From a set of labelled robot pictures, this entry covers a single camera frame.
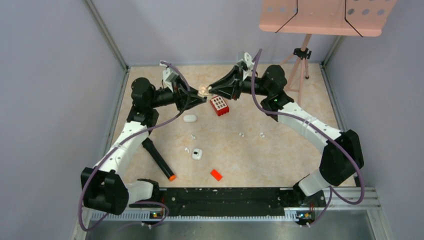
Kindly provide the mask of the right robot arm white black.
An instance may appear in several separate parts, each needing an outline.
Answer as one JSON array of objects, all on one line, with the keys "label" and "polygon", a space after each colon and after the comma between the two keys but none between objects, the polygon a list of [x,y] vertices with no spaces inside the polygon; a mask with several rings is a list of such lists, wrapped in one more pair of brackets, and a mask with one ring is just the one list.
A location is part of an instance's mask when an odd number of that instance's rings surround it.
[{"label": "right robot arm white black", "polygon": [[357,174],[361,188],[365,187],[360,169],[364,166],[361,143],[353,130],[341,131],[328,126],[302,109],[285,91],[285,72],[280,65],[270,65],[261,77],[246,73],[235,65],[220,80],[206,89],[210,94],[237,100],[242,93],[264,96],[256,106],[276,122],[292,128],[313,144],[322,154],[319,168],[293,186],[293,200],[307,206],[314,194],[330,186],[339,186]]}]

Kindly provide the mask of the beige earbud case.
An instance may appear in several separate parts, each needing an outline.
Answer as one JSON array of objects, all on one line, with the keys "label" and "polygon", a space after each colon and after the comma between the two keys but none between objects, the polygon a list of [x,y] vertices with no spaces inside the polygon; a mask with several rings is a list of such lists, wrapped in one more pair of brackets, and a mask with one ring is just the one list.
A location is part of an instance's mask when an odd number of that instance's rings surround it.
[{"label": "beige earbud case", "polygon": [[197,95],[200,97],[212,97],[213,94],[209,92],[210,86],[209,85],[200,85],[198,88]]}]

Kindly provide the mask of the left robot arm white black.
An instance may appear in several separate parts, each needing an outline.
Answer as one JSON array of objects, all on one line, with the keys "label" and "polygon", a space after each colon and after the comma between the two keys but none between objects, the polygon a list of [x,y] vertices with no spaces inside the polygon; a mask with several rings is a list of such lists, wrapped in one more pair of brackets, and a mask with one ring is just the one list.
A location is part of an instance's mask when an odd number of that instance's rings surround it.
[{"label": "left robot arm white black", "polygon": [[157,108],[175,105],[179,117],[184,111],[207,101],[197,89],[186,86],[180,77],[170,86],[159,89],[147,78],[139,77],[131,84],[131,98],[132,106],[119,137],[94,167],[86,167],[81,173],[80,203],[86,208],[120,215],[128,205],[138,201],[149,207],[156,206],[161,194],[154,189],[153,181],[142,179],[124,183],[122,176],[139,147],[145,147],[151,157],[159,157],[149,138],[151,132],[160,127]]}]

